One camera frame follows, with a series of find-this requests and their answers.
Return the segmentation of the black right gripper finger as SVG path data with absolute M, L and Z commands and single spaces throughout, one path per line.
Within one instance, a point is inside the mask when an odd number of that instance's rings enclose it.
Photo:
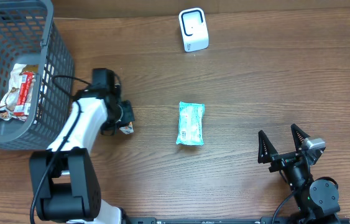
M 300 129 L 296 124 L 292 124 L 290 128 L 292 131 L 295 149 L 296 151 L 299 151 L 302 148 L 303 141 L 310 136 L 307 133 L 305 133 L 302 129 Z
M 277 150 L 274 148 L 273 144 L 270 142 L 267 135 L 263 130 L 258 132 L 259 137 L 259 150 L 258 150 L 258 163 L 265 164 L 273 162 L 278 156 Z

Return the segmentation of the small orange white packet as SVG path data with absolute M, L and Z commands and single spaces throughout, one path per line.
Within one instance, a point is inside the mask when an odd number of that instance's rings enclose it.
M 133 128 L 132 122 L 129 122 L 127 125 L 120 127 L 119 130 L 124 134 L 134 133 L 134 128 Z

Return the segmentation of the teal orange snack packet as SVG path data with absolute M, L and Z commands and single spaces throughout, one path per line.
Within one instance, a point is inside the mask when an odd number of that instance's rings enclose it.
M 176 144 L 187 146 L 204 145 L 202 125 L 204 114 L 204 104 L 179 102 L 178 136 Z

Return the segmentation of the red white snack bar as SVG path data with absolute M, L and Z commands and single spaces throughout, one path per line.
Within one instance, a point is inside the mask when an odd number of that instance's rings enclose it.
M 34 82 L 34 72 L 26 71 L 21 73 L 20 92 L 14 108 L 14 116 L 21 117 L 29 115 Z

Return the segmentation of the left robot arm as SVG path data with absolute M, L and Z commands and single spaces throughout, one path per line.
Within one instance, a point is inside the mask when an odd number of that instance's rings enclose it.
M 112 70 L 95 68 L 92 81 L 71 96 L 71 113 L 46 150 L 29 160 L 33 199 L 29 220 L 56 223 L 129 223 L 125 211 L 103 200 L 91 161 L 99 134 L 116 134 L 134 122 L 130 101 L 121 99 L 121 80 Z

